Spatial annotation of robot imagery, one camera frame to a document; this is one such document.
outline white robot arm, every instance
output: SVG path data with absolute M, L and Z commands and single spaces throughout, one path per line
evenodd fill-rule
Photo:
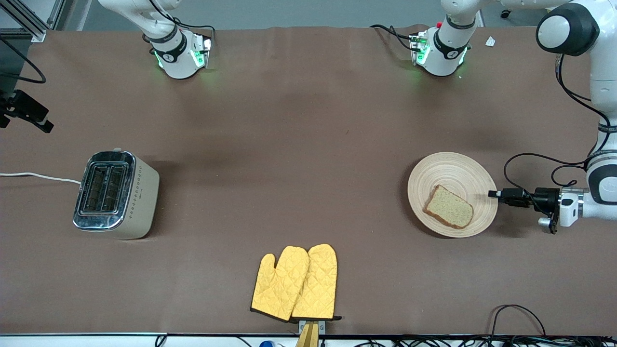
M 501 0 L 509 9 L 543 9 L 569 0 Z M 476 13 L 495 0 L 441 0 L 446 17 L 440 27 L 411 38 L 412 61 L 437 76 L 448 76 L 463 63 L 469 40 L 476 31 Z
M 212 41 L 180 28 L 167 13 L 181 0 L 99 0 L 127 18 L 148 37 L 159 66 L 172 78 L 188 78 L 207 65 Z
M 616 6 L 616 0 L 574 0 L 551 11 L 536 30 L 536 41 L 545 51 L 590 56 L 591 103 L 601 117 L 597 142 L 585 164 L 588 188 L 537 188 L 534 194 L 510 188 L 489 193 L 512 206 L 541 210 L 548 217 L 540 218 L 539 224 L 552 233 L 557 223 L 569 227 L 579 218 L 617 220 Z

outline white power cable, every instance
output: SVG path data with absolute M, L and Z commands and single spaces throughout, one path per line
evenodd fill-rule
M 0 176 L 5 176 L 5 177 L 35 176 L 35 177 L 39 177 L 39 178 L 45 178 L 47 180 L 71 182 L 71 183 L 77 183 L 78 185 L 81 185 L 81 182 L 76 181 L 76 180 L 69 180 L 68 178 L 57 178 L 57 177 L 50 177 L 50 176 L 45 176 L 45 175 L 39 175 L 38 173 L 33 173 L 33 172 L 0 173 Z

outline oven mitt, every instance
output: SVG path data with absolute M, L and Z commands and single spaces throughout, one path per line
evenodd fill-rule
M 317 245 L 308 253 L 308 274 L 292 316 L 303 320 L 333 320 L 338 269 L 336 253 L 327 244 Z
M 259 265 L 251 311 L 287 322 L 309 270 L 309 255 L 304 248 L 287 246 L 276 265 L 275 260 L 266 254 Z

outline tabletop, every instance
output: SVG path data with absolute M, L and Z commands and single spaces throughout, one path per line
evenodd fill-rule
M 585 157 L 597 116 L 562 92 L 533 28 L 479 28 L 442 78 L 374 29 L 217 32 L 210 69 L 187 80 L 168 78 L 140 36 L 52 31 L 30 48 L 48 82 L 18 88 L 55 127 L 13 120 L 2 172 L 80 179 L 94 153 L 119 147 L 159 172 L 160 191 L 148 236 L 120 241 L 72 225 L 77 185 L 2 178 L 1 332 L 296 331 L 249 311 L 259 261 L 329 243 L 343 316 L 329 333 L 486 333 L 510 303 L 551 335 L 617 333 L 614 224 L 547 235 L 538 213 L 499 206 L 486 231 L 449 239 L 408 203 L 410 172 L 432 153 L 472 157 L 498 188 L 514 154 Z M 565 61 L 580 94 L 588 63 Z M 533 189 L 552 186 L 553 167 L 521 158 L 509 173 Z M 558 174 L 572 177 L 584 183 Z M 497 333 L 538 330 L 504 311 Z

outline silver toaster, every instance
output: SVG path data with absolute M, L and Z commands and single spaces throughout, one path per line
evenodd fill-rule
M 83 174 L 73 224 L 119 239 L 145 236 L 159 192 L 159 174 L 134 154 L 98 152 Z

